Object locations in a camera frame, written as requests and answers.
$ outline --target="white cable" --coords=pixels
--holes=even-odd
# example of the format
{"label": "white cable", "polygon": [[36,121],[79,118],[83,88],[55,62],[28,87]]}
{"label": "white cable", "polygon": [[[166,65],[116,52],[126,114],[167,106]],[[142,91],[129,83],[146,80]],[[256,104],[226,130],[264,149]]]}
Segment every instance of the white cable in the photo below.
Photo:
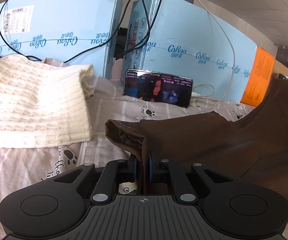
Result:
{"label": "white cable", "polygon": [[212,92],[211,94],[209,94],[209,95],[200,95],[200,94],[197,94],[197,96],[191,96],[191,98],[210,97],[210,96],[214,95],[215,89],[214,89],[214,87],[213,87],[212,85],[206,84],[206,83],[204,83],[204,84],[197,84],[197,85],[193,86],[193,88],[199,87],[199,86],[210,86],[210,87],[213,89],[213,92]]}
{"label": "white cable", "polygon": [[197,0],[197,1],[198,1],[198,2],[204,7],[204,9],[213,17],[213,19],[215,20],[215,22],[216,22],[216,23],[219,25],[219,27],[222,29],[222,31],[223,31],[223,33],[225,34],[225,36],[226,36],[229,44],[230,44],[231,47],[232,47],[233,56],[234,56],[233,67],[232,67],[232,76],[231,76],[231,80],[230,80],[230,82],[229,82],[228,88],[227,88],[227,90],[225,91],[225,93],[224,93],[224,95],[222,96],[222,98],[221,98],[214,106],[212,106],[211,108],[209,108],[209,109],[207,109],[207,110],[201,111],[201,112],[207,112],[207,111],[215,108],[215,107],[222,101],[222,99],[226,96],[227,92],[228,92],[229,89],[231,88],[231,85],[232,85],[232,82],[233,82],[233,77],[234,77],[234,68],[235,68],[235,59],[236,59],[236,58],[235,58],[235,50],[234,50],[234,48],[233,48],[233,45],[232,45],[230,39],[228,38],[226,32],[225,32],[224,29],[222,28],[222,26],[221,26],[221,25],[219,24],[219,22],[215,19],[215,17],[210,13],[210,11],[202,4],[202,2],[201,2],[200,0]]}

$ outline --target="crosshair marking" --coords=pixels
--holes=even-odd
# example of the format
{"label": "crosshair marking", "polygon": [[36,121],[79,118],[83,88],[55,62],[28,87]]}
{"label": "crosshair marking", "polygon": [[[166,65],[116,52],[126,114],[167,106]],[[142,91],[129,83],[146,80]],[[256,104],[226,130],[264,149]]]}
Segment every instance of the crosshair marking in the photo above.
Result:
{"label": "crosshair marking", "polygon": [[146,203],[147,201],[149,201],[149,199],[147,199],[147,198],[144,197],[144,198],[139,199],[139,201],[140,201],[140,202],[143,202],[143,203]]}

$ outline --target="phone screen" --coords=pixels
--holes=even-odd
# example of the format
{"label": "phone screen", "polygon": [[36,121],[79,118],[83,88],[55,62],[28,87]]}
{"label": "phone screen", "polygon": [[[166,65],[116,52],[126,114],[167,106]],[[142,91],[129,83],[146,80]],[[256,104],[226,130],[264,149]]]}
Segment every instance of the phone screen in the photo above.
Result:
{"label": "phone screen", "polygon": [[193,80],[147,70],[126,72],[124,95],[150,102],[188,107]]}

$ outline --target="brown fabric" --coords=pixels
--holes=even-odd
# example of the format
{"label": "brown fabric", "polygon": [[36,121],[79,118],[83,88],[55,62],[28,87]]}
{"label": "brown fabric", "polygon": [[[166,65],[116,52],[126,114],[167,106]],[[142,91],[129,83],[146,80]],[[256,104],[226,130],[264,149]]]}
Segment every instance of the brown fabric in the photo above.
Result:
{"label": "brown fabric", "polygon": [[203,163],[288,201],[288,80],[273,80],[265,100],[237,122],[215,112],[150,122],[109,120],[106,136],[143,161],[143,178],[148,150],[154,149],[159,159],[183,167]]}

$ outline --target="white knitted sweater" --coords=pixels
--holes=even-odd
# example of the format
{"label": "white knitted sweater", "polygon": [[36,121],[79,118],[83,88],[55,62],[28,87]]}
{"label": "white knitted sweater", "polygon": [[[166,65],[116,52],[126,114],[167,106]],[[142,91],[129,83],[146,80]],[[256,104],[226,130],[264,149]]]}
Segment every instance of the white knitted sweater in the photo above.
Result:
{"label": "white knitted sweater", "polygon": [[9,55],[0,59],[0,147],[33,148],[88,141],[83,82],[92,65],[56,68]]}

